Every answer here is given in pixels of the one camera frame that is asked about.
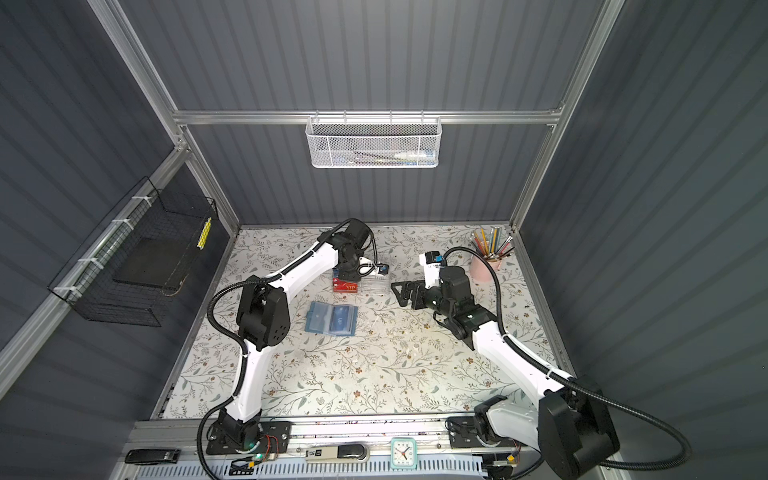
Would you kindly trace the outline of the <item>clear acrylic organizer box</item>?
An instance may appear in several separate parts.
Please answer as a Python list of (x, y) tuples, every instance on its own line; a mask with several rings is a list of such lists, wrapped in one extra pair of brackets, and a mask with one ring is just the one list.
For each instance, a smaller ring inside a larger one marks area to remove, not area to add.
[[(338, 271), (334, 268), (332, 279), (338, 278)], [(390, 291), (390, 266), (385, 263), (377, 264), (377, 268), (362, 279), (341, 279), (358, 284), (358, 292), (367, 295), (386, 295)]]

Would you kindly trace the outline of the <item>blue leather card holder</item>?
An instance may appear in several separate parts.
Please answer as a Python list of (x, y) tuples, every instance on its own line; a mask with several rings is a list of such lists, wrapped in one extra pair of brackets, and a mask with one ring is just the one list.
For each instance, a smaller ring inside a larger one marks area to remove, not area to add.
[(357, 306), (313, 301), (307, 313), (305, 331), (335, 337), (354, 336), (357, 317)]

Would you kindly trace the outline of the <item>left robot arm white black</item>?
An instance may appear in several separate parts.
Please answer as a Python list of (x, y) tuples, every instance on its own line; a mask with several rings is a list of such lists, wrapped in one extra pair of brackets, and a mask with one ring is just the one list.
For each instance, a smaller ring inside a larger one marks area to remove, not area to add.
[(350, 218), (320, 233), (298, 258), (265, 277), (252, 275), (217, 293), (219, 298), (239, 289), (236, 323), (230, 336), (241, 350), (236, 382), (229, 401), (220, 410), (216, 425), (243, 449), (258, 441), (262, 392), (275, 348), (290, 331), (290, 301), (319, 276), (336, 269), (359, 280), (376, 264), (363, 262), (367, 247), (375, 244), (370, 227)]

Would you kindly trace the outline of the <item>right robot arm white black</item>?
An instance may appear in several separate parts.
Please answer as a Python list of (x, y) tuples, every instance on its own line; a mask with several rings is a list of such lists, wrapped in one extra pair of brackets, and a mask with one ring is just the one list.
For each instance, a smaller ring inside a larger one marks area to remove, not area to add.
[(620, 441), (606, 405), (566, 386), (553, 367), (506, 332), (503, 305), (490, 310), (479, 304), (464, 269), (430, 269), (423, 280), (395, 282), (391, 290), (402, 307), (428, 309), (449, 330), (510, 377), (530, 404), (496, 395), (477, 405), (473, 430), (477, 439), (496, 446), (517, 441), (537, 450), (561, 479), (577, 479), (617, 453)]

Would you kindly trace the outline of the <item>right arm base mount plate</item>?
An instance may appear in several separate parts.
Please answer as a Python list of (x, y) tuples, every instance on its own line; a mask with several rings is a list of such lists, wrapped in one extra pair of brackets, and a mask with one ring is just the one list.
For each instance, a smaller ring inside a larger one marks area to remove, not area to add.
[(497, 437), (490, 431), (480, 431), (473, 416), (449, 416), (444, 421), (450, 446), (454, 449), (470, 448), (511, 448), (516, 450), (524, 446), (517, 440)]

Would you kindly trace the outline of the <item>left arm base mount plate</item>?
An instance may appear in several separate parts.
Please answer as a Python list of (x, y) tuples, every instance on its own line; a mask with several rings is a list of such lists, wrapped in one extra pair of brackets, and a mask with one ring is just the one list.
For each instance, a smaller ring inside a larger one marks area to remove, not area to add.
[(207, 455), (282, 454), (287, 451), (293, 424), (268, 421), (239, 425), (216, 420), (206, 433)]

